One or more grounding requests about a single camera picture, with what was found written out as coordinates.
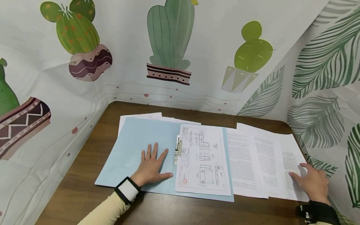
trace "wrist band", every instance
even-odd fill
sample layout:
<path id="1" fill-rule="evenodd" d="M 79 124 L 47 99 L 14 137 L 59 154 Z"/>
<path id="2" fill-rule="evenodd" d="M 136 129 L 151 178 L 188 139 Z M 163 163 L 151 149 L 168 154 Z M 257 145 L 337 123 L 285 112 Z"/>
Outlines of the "wrist band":
<path id="1" fill-rule="evenodd" d="M 297 213 L 300 217 L 305 218 L 307 224 L 325 222 L 332 225 L 340 225 L 339 218 L 333 207 L 315 201 L 309 201 L 309 205 L 297 206 Z"/>
<path id="2" fill-rule="evenodd" d="M 126 205 L 131 205 L 136 196 L 141 192 L 140 187 L 136 185 L 129 177 L 126 177 L 114 189 L 117 195 Z"/>

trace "wooden table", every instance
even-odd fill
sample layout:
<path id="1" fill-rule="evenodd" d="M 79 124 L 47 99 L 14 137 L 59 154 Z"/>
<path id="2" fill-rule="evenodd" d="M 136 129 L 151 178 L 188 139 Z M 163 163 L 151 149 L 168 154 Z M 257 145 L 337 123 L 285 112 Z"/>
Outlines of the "wooden table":
<path id="1" fill-rule="evenodd" d="M 94 182 L 116 141 L 120 116 L 154 112 L 162 112 L 166 117 L 201 122 L 203 125 L 236 128 L 236 123 L 241 122 L 280 134 L 292 133 L 286 123 L 279 121 L 124 102 L 111 103 L 36 224 L 77 224 L 111 195 L 112 188 L 96 186 Z M 234 197 L 235 202 L 230 203 L 146 193 L 116 224 L 304 224 L 295 215 L 299 202 Z"/>

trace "right hand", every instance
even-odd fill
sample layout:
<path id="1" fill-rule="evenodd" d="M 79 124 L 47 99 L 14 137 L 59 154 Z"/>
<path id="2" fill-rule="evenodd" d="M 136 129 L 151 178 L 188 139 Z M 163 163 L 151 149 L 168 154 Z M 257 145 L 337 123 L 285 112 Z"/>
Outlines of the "right hand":
<path id="1" fill-rule="evenodd" d="M 329 179 L 326 178 L 325 172 L 323 170 L 316 170 L 306 163 L 300 163 L 300 166 L 307 169 L 307 175 L 300 177 L 296 173 L 290 172 L 291 178 L 299 184 L 311 201 L 330 205 L 327 199 Z"/>

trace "green cactus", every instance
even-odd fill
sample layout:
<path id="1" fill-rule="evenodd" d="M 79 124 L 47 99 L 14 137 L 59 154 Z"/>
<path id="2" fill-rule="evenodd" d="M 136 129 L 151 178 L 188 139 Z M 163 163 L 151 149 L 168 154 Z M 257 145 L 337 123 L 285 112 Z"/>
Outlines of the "green cactus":
<path id="1" fill-rule="evenodd" d="M 61 9 L 59 5 L 50 1 L 43 2 L 40 11 L 45 19 L 56 23 L 58 38 L 70 54 L 87 53 L 100 44 L 98 32 L 86 16 L 72 12 L 63 5 Z"/>
<path id="2" fill-rule="evenodd" d="M 69 8 L 71 12 L 83 15 L 90 22 L 95 18 L 95 4 L 93 0 L 73 0 Z"/>
<path id="3" fill-rule="evenodd" d="M 257 21 L 247 23 L 241 33 L 246 42 L 235 54 L 235 67 L 255 73 L 270 60 L 273 47 L 267 41 L 259 39 L 262 28 Z"/>
<path id="4" fill-rule="evenodd" d="M 19 100 L 13 90 L 5 81 L 5 70 L 8 64 L 3 58 L 0 58 L 0 116 L 18 107 Z"/>
<path id="5" fill-rule="evenodd" d="M 194 26 L 195 0 L 167 0 L 165 6 L 149 10 L 148 31 L 154 55 L 153 65 L 186 70 L 190 61 L 183 60 Z"/>

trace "fabric backdrop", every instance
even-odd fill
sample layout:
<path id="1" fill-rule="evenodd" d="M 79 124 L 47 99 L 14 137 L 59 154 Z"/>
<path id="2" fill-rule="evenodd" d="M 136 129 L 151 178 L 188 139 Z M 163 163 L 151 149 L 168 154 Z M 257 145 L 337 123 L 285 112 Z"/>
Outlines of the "fabric backdrop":
<path id="1" fill-rule="evenodd" d="M 1 225 L 35 223 L 113 101 L 287 122 L 360 222 L 360 0 L 13 0 L 0 19 Z"/>

